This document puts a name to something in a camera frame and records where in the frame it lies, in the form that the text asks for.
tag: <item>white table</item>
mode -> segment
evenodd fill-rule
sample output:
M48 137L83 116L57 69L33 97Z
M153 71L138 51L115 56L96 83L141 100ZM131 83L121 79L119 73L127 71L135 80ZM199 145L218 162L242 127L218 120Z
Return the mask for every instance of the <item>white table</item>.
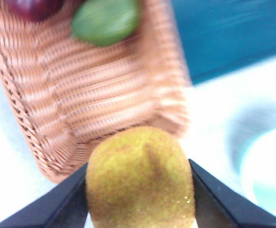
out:
M199 84L187 96L192 125L181 141L187 156L244 195L229 135L246 108L276 113L276 57ZM272 126L274 116L267 119ZM39 172L0 85L0 221L54 186ZM90 219L86 227L92 227Z

